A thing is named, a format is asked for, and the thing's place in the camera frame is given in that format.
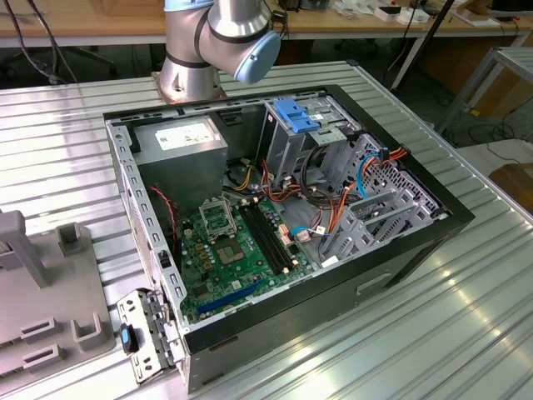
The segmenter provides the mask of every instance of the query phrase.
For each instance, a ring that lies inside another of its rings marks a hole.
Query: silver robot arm
[[[244,83],[270,70],[281,46],[262,0],[166,0],[167,57],[159,76],[177,103],[219,94],[217,69]]]

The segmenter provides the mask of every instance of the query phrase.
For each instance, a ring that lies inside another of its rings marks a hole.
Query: metal case frame
[[[355,118],[380,143],[398,148],[398,143],[370,115],[338,86],[309,87],[299,92],[264,93],[261,96],[243,96],[223,104],[231,106],[255,103],[254,99],[277,99],[282,96],[298,97],[306,93],[325,93],[339,103],[344,111]],[[110,137],[113,161],[119,180],[122,198],[133,225],[134,237],[145,268],[153,282],[160,282],[175,313],[179,313],[180,298],[187,295],[177,269],[172,265],[163,268],[157,259],[160,251],[167,250],[158,224],[143,223],[154,218],[142,182],[128,176],[137,170],[127,146],[135,146],[127,138],[128,125],[132,123],[161,122],[166,118],[179,118],[185,109],[203,110],[212,102],[194,102],[180,106],[151,107],[128,112],[105,114],[107,127],[113,125],[124,132],[121,139]],[[406,237],[398,237],[385,247],[334,267],[326,267],[320,276],[308,279],[279,292],[239,312],[212,322],[193,332],[182,332],[190,357],[183,363],[182,371],[188,378],[189,391],[194,391],[221,377],[224,373],[270,352],[309,329],[329,321],[350,310],[361,301],[407,278],[444,241],[457,234],[474,215],[438,182],[412,155],[402,159],[402,164],[433,198],[438,199],[448,217],[436,220],[430,226]]]

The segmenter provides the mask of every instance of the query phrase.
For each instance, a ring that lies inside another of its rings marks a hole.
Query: slotted aluminum surface
[[[496,52],[496,60],[533,82],[533,47],[504,47]]]
[[[230,373],[194,398],[531,398],[533,235],[446,144],[364,71],[343,62],[278,67],[232,96],[341,85],[477,216],[402,284]],[[145,287],[118,197],[101,113],[161,104],[150,78],[0,92],[0,208],[39,234],[91,229],[115,331],[115,302]],[[12,398],[187,398],[176,374],[138,389],[113,352]]]

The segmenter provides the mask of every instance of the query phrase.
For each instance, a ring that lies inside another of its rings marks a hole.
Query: blue cable
[[[309,229],[308,227],[295,227],[291,230],[291,235],[294,236],[296,235],[298,232],[300,231],[306,231],[307,229]]]
[[[364,157],[359,164],[359,169],[357,170],[357,188],[359,189],[359,193],[363,196],[363,198],[366,198],[366,192],[363,186],[363,167],[366,164],[366,160],[373,157],[379,157],[379,154],[374,152],[373,154],[369,154],[368,156]]]
[[[301,231],[309,231],[311,233],[316,233],[317,235],[321,235],[319,232],[317,231],[314,231],[308,227],[295,227],[291,230],[291,235],[294,236],[296,235],[297,233],[301,232]],[[328,233],[324,233],[322,234],[321,236],[330,236]]]

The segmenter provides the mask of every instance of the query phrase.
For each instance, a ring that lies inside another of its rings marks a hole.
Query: yellow cable
[[[243,191],[244,189],[247,188],[248,186],[248,183],[250,183],[250,178],[252,177],[252,166],[248,167],[248,173],[247,173],[247,177],[246,179],[244,180],[244,182],[242,183],[241,186],[239,187],[236,187],[235,190],[237,190],[238,192],[241,192]]]

